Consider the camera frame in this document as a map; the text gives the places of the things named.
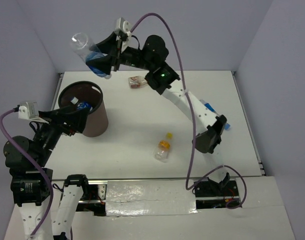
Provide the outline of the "blue label bottle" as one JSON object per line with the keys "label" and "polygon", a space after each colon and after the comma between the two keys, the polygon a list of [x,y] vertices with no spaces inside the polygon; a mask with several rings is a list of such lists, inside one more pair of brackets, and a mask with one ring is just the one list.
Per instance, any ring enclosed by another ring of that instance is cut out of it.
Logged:
{"label": "blue label bottle", "polygon": [[96,46],[93,39],[86,33],[79,32],[74,34],[71,37],[69,44],[72,50],[83,60],[84,63],[104,57],[104,54]]}
{"label": "blue label bottle", "polygon": [[[213,112],[214,114],[216,114],[218,117],[220,116],[219,113],[210,105],[209,102],[206,102],[206,101],[203,100],[203,99],[200,99],[199,101],[200,101],[207,109],[209,109],[211,112]],[[230,125],[228,122],[226,122],[226,123],[225,123],[225,126],[224,126],[224,129],[225,129],[226,131],[229,131],[229,130],[231,129],[231,125]]]}
{"label": "blue label bottle", "polygon": [[72,103],[76,111],[82,109],[89,109],[89,111],[91,111],[93,109],[93,107],[88,102],[79,100],[75,96],[70,99],[70,102]]}

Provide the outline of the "red cap plastic bottle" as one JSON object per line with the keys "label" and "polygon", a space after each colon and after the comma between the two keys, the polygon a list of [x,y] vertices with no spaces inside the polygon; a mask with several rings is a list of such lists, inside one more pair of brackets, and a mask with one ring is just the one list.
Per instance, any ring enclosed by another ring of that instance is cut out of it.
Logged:
{"label": "red cap plastic bottle", "polygon": [[131,89],[139,89],[148,84],[143,76],[132,76],[128,78],[128,85]]}

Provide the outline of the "yellow cap orange bottle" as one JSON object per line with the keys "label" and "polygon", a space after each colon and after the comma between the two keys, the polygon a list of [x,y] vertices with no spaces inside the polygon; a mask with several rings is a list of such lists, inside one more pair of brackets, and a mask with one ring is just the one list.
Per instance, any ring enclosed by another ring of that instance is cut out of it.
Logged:
{"label": "yellow cap orange bottle", "polygon": [[171,150],[173,134],[167,132],[165,137],[159,141],[157,148],[154,151],[154,158],[160,162],[165,163],[168,160],[168,155]]}

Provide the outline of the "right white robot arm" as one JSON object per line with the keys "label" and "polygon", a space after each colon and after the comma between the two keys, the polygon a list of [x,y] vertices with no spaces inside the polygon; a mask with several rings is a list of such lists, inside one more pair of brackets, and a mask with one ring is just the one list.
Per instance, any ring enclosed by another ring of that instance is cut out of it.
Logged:
{"label": "right white robot arm", "polygon": [[121,65],[147,70],[145,80],[159,95],[172,102],[192,122],[192,151],[212,154],[222,141],[227,118],[203,105],[188,89],[184,73],[177,74],[166,62],[169,50],[158,35],[147,37],[142,48],[123,46],[125,36],[112,33],[94,43],[89,37],[85,64],[97,76],[106,78]]}

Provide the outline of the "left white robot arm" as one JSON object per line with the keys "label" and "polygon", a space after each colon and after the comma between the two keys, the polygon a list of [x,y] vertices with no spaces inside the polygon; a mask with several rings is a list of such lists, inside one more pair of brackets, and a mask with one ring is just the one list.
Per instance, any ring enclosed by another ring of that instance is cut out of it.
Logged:
{"label": "left white robot arm", "polygon": [[[39,111],[34,102],[24,102],[0,116],[0,130],[7,142],[5,165],[12,176],[10,189],[18,206],[27,240],[71,240],[72,223],[80,199],[90,195],[86,175],[72,174],[62,187],[52,182],[53,170],[46,168],[62,135],[82,133],[91,109],[72,106]],[[11,137],[4,118],[17,113],[20,119],[36,123],[33,139]]]}

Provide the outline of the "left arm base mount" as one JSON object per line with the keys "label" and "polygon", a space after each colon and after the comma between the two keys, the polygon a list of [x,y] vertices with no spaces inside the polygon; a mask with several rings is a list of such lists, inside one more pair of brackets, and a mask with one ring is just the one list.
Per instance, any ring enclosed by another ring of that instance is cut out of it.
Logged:
{"label": "left arm base mount", "polygon": [[106,216],[107,184],[90,184],[88,192],[84,193],[78,202],[76,212],[88,212],[97,217]]}

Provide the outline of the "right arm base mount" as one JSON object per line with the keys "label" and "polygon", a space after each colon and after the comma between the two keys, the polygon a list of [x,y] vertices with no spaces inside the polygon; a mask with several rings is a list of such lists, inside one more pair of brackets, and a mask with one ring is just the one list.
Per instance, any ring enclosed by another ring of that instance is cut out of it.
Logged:
{"label": "right arm base mount", "polygon": [[197,184],[191,192],[195,195],[195,204],[198,210],[201,209],[221,209],[237,207],[241,202],[236,181],[230,180],[223,190],[218,191],[215,185],[209,181],[202,181]]}

